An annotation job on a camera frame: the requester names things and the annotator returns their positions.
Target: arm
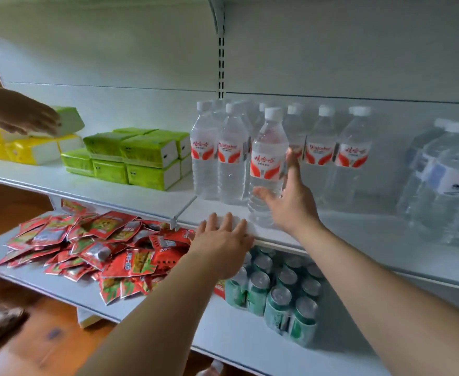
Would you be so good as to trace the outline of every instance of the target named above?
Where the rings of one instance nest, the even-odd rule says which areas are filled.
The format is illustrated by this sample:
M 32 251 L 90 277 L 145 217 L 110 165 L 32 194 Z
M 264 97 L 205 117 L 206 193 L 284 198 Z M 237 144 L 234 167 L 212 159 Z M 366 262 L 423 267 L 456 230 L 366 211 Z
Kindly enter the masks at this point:
M 227 214 L 219 230 L 210 215 L 184 255 L 154 292 L 106 338 L 76 376 L 182 375 L 193 337 L 215 283 L 242 267 L 253 238 L 246 222 L 232 231 Z
M 358 328 L 394 375 L 459 376 L 459 309 L 380 266 L 318 218 L 295 156 L 282 198 L 255 188 L 275 223 L 315 260 Z
M 51 107 L 0 87 L 0 128 L 10 133 L 57 134 L 59 115 Z

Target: yellow package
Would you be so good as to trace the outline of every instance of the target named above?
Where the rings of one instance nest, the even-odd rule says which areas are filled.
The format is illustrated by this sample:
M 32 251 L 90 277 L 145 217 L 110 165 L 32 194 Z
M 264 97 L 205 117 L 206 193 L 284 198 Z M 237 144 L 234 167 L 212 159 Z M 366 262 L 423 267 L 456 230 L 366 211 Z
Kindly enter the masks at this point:
M 60 158 L 56 139 L 30 137 L 5 144 L 13 162 L 42 165 Z
M 59 145 L 59 152 L 65 153 L 72 150 L 81 149 L 85 147 L 83 140 L 76 134 L 67 134 L 62 137 L 57 137 L 57 144 Z

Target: forearm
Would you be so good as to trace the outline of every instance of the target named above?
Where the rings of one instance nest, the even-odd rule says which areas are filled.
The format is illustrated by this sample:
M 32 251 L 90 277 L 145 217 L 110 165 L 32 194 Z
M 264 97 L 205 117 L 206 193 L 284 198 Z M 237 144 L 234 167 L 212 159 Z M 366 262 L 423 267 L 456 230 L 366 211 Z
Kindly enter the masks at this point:
M 189 254 L 106 338 L 78 376 L 182 375 L 217 277 Z
M 297 237 L 394 375 L 459 375 L 459 309 L 327 230 Z

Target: hand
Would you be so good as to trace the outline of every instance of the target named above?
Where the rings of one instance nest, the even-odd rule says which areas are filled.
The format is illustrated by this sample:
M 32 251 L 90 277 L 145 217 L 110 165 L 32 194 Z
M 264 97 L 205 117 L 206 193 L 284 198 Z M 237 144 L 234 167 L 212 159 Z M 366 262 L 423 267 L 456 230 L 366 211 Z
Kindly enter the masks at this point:
M 46 132 L 57 135 L 59 115 L 27 96 L 0 88 L 0 128 L 10 133 Z
M 266 202 L 271 210 L 275 224 L 297 238 L 303 229 L 325 228 L 318 218 L 313 195 L 301 181 L 299 162 L 291 149 L 287 151 L 287 167 L 285 189 L 282 197 L 277 197 L 271 190 L 255 187 L 253 194 Z
M 187 256 L 197 256 L 206 261 L 218 280 L 232 278 L 244 264 L 245 253 L 254 244 L 254 238 L 247 236 L 247 221 L 242 219 L 232 230 L 233 216 L 227 213 L 219 229 L 217 215 L 210 214 L 196 231 Z

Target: wooden floor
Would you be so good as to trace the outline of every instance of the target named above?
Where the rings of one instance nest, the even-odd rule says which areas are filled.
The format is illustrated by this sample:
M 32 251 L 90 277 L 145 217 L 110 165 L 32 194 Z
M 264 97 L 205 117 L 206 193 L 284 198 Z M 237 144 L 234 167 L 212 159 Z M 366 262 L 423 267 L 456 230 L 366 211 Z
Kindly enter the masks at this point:
M 0 185 L 0 234 L 51 209 L 46 196 Z M 103 320 L 83 330 L 76 308 L 2 279 L 0 305 L 23 306 L 30 314 L 22 327 L 0 340 L 0 376 L 71 376 L 114 327 Z M 210 362 L 192 352 L 184 376 L 194 376 Z M 226 375 L 248 373 L 227 367 Z

